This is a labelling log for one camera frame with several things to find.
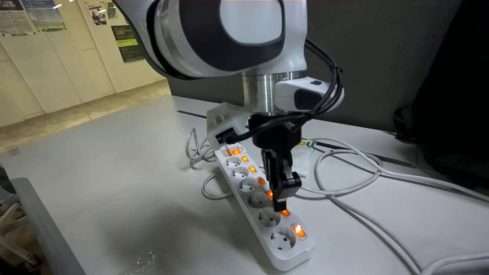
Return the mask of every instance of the white table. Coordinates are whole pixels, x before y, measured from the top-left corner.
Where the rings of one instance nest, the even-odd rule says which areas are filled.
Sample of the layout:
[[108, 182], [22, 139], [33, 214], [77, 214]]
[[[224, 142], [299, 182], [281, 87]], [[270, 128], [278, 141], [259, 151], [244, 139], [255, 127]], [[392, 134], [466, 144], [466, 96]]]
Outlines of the white table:
[[[273, 274], [233, 199], [200, 196], [207, 170], [187, 170], [183, 144], [200, 136], [215, 104], [168, 96], [74, 127], [1, 154], [54, 274], [129, 274], [151, 258], [154, 274]], [[418, 162], [417, 150], [391, 134], [311, 121], [304, 136], [333, 136], [360, 150]], [[333, 186], [365, 174], [326, 160]], [[389, 165], [397, 171], [420, 173]], [[380, 179], [342, 199], [398, 237], [427, 263], [489, 251], [489, 208], [470, 199]], [[328, 202], [288, 200], [316, 246], [288, 274], [407, 274], [362, 225]]]

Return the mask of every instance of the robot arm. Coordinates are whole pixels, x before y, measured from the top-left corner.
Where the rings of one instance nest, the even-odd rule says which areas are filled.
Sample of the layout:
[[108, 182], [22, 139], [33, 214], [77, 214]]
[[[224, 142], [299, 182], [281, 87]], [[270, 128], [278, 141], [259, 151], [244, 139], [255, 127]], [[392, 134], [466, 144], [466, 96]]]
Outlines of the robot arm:
[[301, 186], [290, 150], [301, 125], [331, 110], [342, 87], [305, 78], [305, 0], [114, 0], [154, 70], [180, 79], [242, 75], [242, 112], [207, 113], [216, 147], [252, 138], [273, 191], [275, 211]]

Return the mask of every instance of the white power strip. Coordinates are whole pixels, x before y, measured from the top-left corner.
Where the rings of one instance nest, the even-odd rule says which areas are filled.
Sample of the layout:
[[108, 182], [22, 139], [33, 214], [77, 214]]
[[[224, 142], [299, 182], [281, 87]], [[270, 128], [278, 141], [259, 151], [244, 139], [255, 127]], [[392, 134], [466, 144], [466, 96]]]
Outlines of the white power strip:
[[244, 148], [221, 147], [215, 156], [273, 267], [288, 270], [308, 260], [314, 240], [291, 211], [273, 211], [268, 183]]

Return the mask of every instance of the floor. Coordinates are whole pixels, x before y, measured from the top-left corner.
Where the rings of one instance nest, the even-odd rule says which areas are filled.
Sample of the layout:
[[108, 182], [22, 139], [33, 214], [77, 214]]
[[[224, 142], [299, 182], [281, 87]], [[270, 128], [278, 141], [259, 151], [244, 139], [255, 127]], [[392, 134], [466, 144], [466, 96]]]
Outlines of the floor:
[[19, 145], [165, 95], [169, 95], [169, 87], [166, 81], [160, 81], [3, 127], [0, 128], [0, 153], [15, 153]]
[[[82, 105], [42, 115], [15, 125], [3, 127], [0, 128], [0, 153], [9, 151], [13, 154], [18, 147], [36, 139], [166, 95], [169, 95], [168, 83], [160, 81], [123, 93], [109, 95]], [[12, 241], [35, 254], [41, 260], [41, 266], [36, 269], [36, 274], [50, 275], [48, 266], [42, 258], [42, 251], [35, 238], [35, 234], [29, 228], [15, 229], [9, 232], [6, 238], [7, 241]], [[22, 264], [18, 257], [1, 248], [0, 258], [10, 266]]]

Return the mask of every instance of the electrical cord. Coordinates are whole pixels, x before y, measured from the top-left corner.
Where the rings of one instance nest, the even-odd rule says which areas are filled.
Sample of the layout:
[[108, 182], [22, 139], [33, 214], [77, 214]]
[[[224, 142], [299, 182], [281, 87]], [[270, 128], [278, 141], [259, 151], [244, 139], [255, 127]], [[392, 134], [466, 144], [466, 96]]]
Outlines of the electrical cord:
[[[316, 179], [316, 183], [319, 186], [319, 189], [310, 189], [310, 188], [301, 188], [302, 191], [308, 191], [308, 193], [313, 193], [316, 194], [314, 197], [310, 197], [310, 196], [304, 196], [304, 194], [296, 194], [294, 197], [297, 199], [305, 199], [305, 200], [330, 200], [334, 206], [337, 206], [340, 211], [343, 211], [345, 214], [351, 215], [354, 220], [357, 220], [360, 225], [363, 225], [368, 231], [371, 231], [382, 243], [386, 244], [386, 248], [412, 272], [412, 274], [420, 274], [420, 264], [415, 261], [415, 258], [412, 257], [412, 254], [409, 254], [409, 251], [401, 244], [401, 241], [398, 241], [394, 234], [391, 234], [386, 228], [383, 228], [380, 223], [377, 223], [374, 219], [368, 217], [366, 214], [360, 212], [359, 209], [346, 205], [346, 203], [342, 203], [336, 199], [336, 196], [345, 196], [345, 194], [351, 194], [354, 191], [359, 191], [368, 185], [371, 185], [374, 180], [377, 180], [380, 177], [380, 173], [378, 171], [369, 171], [369, 170], [365, 170], [365, 168], [360, 168], [357, 167], [356, 164], [352, 162], [348, 162], [345, 159], [340, 159], [337, 157], [336, 154], [351, 154], [349, 150], [330, 150], [328, 153], [326, 151], [322, 151], [322, 154], [317, 157], [316, 164], [314, 164], [314, 179]], [[334, 159], [339, 159], [348, 165], [352, 165], [356, 168], [360, 168], [366, 173], [371, 173], [372, 176], [357, 185], [352, 185], [349, 188], [343, 188], [343, 189], [336, 189], [336, 191], [326, 191], [323, 188], [323, 183], [320, 182], [320, 177], [317, 174], [317, 170], [319, 170], [319, 164], [325, 159], [325, 157], [334, 157]], [[382, 165], [382, 162], [374, 157], [374, 156], [368, 156], [371, 157], [377, 165]]]
[[206, 191], [206, 186], [207, 186], [207, 183], [209, 183], [212, 179], [215, 179], [215, 174], [207, 176], [207, 177], [203, 180], [203, 183], [201, 183], [200, 193], [201, 193], [201, 196], [203, 196], [204, 199], [207, 199], [207, 200], [223, 200], [223, 199], [232, 196], [232, 193], [223, 193], [223, 194], [207, 193], [207, 191]]
[[[323, 182], [322, 182], [322, 179], [320, 179], [320, 176], [319, 176], [319, 165], [320, 165], [320, 162], [325, 159], [325, 157], [330, 157], [330, 156], [336, 156], [336, 154], [351, 154], [351, 151], [348, 151], [348, 150], [331, 150], [330, 153], [323, 153], [323, 154], [320, 154], [317, 159], [316, 159], [316, 164], [314, 164], [314, 180], [316, 180], [316, 183], [317, 183], [317, 186], [319, 186], [319, 189], [320, 191], [313, 191], [313, 193], [316, 193], [316, 194], [323, 194], [323, 196], [345, 196], [345, 194], [351, 194], [351, 193], [356, 193], [356, 191], [359, 191], [359, 189], [362, 189], [362, 188], [365, 188], [365, 186], [368, 186], [368, 185], [371, 185], [372, 182], [375, 182], [380, 176], [382, 176], [382, 173], [380, 171], [368, 171], [368, 173], [371, 173], [372, 176], [371, 177], [368, 177], [366, 180], [363, 180], [363, 182], [360, 182], [360, 183], [357, 183], [357, 185], [352, 185], [352, 186], [348, 186], [348, 188], [342, 188], [342, 189], [326, 189], [325, 188], [325, 185], [323, 185]], [[380, 162], [380, 159], [377, 159], [377, 157], [374, 157], [374, 156], [368, 156], [371, 160], [374, 160], [377, 165], [382, 165], [382, 162]]]
[[[342, 141], [336, 141], [336, 139], [328, 139], [328, 138], [319, 138], [319, 139], [313, 139], [314, 142], [317, 141], [328, 141], [328, 142], [336, 142], [336, 144], [340, 144], [343, 145], [345, 148], [349, 148], [349, 153], [352, 154], [357, 154], [360, 156], [362, 159], [365, 159], [372, 168], [375, 168], [375, 173], [380, 173], [382, 177], [389, 177], [389, 179], [397, 179], [397, 180], [403, 180], [403, 182], [409, 182], [409, 183], [418, 183], [418, 185], [424, 185], [424, 186], [430, 186], [430, 188], [437, 188], [437, 189], [443, 189], [443, 191], [450, 191], [450, 193], [456, 193], [456, 194], [464, 194], [467, 197], [472, 197], [472, 199], [478, 199], [478, 200], [482, 200], [482, 202], [489, 202], [489, 197], [482, 196], [482, 194], [478, 194], [478, 193], [473, 193], [470, 189], [466, 189], [466, 188], [461, 188], [458, 185], [453, 185], [453, 183], [449, 183], [449, 182], [444, 182], [444, 180], [437, 180], [437, 179], [430, 179], [430, 177], [421, 177], [421, 176], [412, 176], [412, 174], [401, 174], [401, 173], [394, 173], [394, 171], [389, 171], [389, 170], [385, 170], [382, 167], [382, 164], [377, 164], [371, 156], [366, 156], [363, 154], [362, 151], [359, 151], [357, 148], [351, 147], [349, 144], [346, 142], [342, 142]], [[319, 164], [325, 156], [331, 156], [331, 153], [325, 153], [322, 151], [320, 157], [317, 159], [316, 164]], [[316, 176], [316, 182], [317, 182], [317, 186], [322, 189], [323, 185], [320, 183], [320, 180], [317, 180], [317, 167], [314, 165], [314, 176]], [[462, 261], [476, 261], [476, 260], [489, 260], [489, 254], [467, 254], [467, 255], [455, 255], [455, 257], [447, 257], [447, 258], [441, 258], [441, 260], [437, 260], [430, 264], [427, 264], [424, 269], [420, 269], [418, 263], [415, 261], [415, 258], [407, 252], [407, 249], [398, 241], [394, 238], [392, 234], [389, 234], [380, 223], [374, 222], [371, 217], [365, 215], [363, 212], [360, 212], [359, 209], [356, 208], [351, 208], [342, 202], [339, 202], [334, 196], [322, 196], [322, 197], [307, 197], [307, 196], [296, 196], [299, 199], [308, 199], [308, 200], [320, 200], [320, 199], [328, 199], [333, 205], [336, 205], [337, 208], [340, 208], [343, 212], [346, 212], [348, 215], [351, 215], [352, 219], [356, 219], [357, 222], [360, 222], [363, 226], [366, 226], [371, 232], [374, 232], [375, 229], [380, 229], [385, 235], [388, 235], [397, 246], [398, 249], [401, 249], [403, 255], [398, 254], [398, 251], [394, 251], [389, 244], [389, 248], [392, 249], [392, 252], [395, 252], [397, 257], [400, 257], [400, 260], [409, 267], [411, 272], [414, 274], [421, 274], [421, 275], [432, 275], [437, 269], [446, 266], [446, 264], [453, 264], [453, 263], [462, 263]]]
[[330, 138], [317, 138], [317, 139], [311, 139], [311, 141], [325, 141], [325, 142], [336, 142], [336, 144], [343, 145], [345, 148], [351, 150], [351, 153], [356, 153], [357, 156], [365, 159], [371, 167], [374, 167], [377, 171], [380, 171], [382, 177], [397, 179], [397, 180], [401, 180], [401, 182], [417, 183], [417, 185], [430, 186], [430, 188], [444, 189], [444, 191], [461, 193], [461, 194], [467, 196], [467, 197], [473, 197], [473, 199], [478, 199], [478, 200], [482, 200], [482, 202], [489, 203], [489, 197], [485, 197], [485, 196], [479, 194], [479, 193], [475, 193], [472, 189], [467, 189], [467, 188], [444, 182], [444, 180], [389, 171], [389, 170], [377, 165], [374, 160], [371, 160], [368, 156], [365, 156], [362, 151], [359, 151], [357, 148], [354, 148], [352, 145], [349, 145], [346, 142], [342, 142], [342, 141], [337, 141], [337, 139], [330, 139]]
[[[339, 202], [337, 199], [334, 199], [334, 196], [330, 197], [330, 202], [337, 206], [339, 209], [342, 209], [345, 214], [348, 214], [349, 217], [352, 217], [354, 220], [357, 220], [360, 225], [363, 225], [368, 231], [371, 231], [382, 243], [385, 243], [389, 251], [394, 252], [394, 255], [412, 272], [412, 274], [420, 274], [421, 267], [420, 264], [415, 261], [415, 258], [412, 257], [412, 254], [409, 254], [409, 251], [386, 229], [383, 228], [380, 223], [377, 223], [374, 219], [368, 217], [366, 214], [360, 212], [359, 209]], [[395, 246], [392, 246], [392, 243], [389, 243], [383, 235], [378, 234], [378, 231], [382, 234], [385, 234], [386, 237], [391, 238], [391, 241], [395, 243]]]
[[432, 275], [432, 274], [435, 274], [437, 269], [447, 266], [447, 264], [455, 264], [455, 263], [462, 263], [462, 261], [478, 261], [478, 260], [489, 260], [489, 254], [467, 254], [467, 255], [455, 255], [455, 257], [441, 258], [441, 260], [437, 260], [437, 261], [432, 261], [430, 264], [427, 264], [421, 270], [421, 275]]
[[192, 128], [184, 142], [184, 154], [189, 160], [189, 167], [195, 168], [198, 162], [215, 162], [212, 147], [207, 144], [207, 139], [198, 142], [197, 130]]
[[305, 40], [305, 49], [308, 49], [320, 61], [323, 61], [328, 66], [330, 72], [331, 72], [330, 86], [328, 86], [326, 92], [322, 95], [322, 98], [319, 99], [319, 102], [310, 112], [290, 113], [290, 115], [278, 116], [278, 118], [275, 118], [275, 119], [271, 119], [268, 122], [264, 122], [264, 124], [258, 125], [256, 128], [249, 130], [249, 131], [245, 131], [242, 134], [229, 134], [229, 136], [223, 138], [223, 142], [236, 144], [236, 142], [241, 142], [244, 139], [249, 139], [249, 138], [252, 138], [255, 134], [259, 134], [259, 133], [262, 133], [265, 130], [270, 130], [273, 127], [278, 127], [278, 125], [282, 125], [282, 124], [287, 124], [287, 122], [291, 124], [291, 131], [296, 131], [307, 121], [310, 121], [310, 119], [328, 112], [331, 107], [336, 105], [336, 102], [340, 99], [340, 95], [342, 95], [342, 78], [340, 78], [342, 70], [336, 66], [333, 58], [330, 58], [313, 41]]

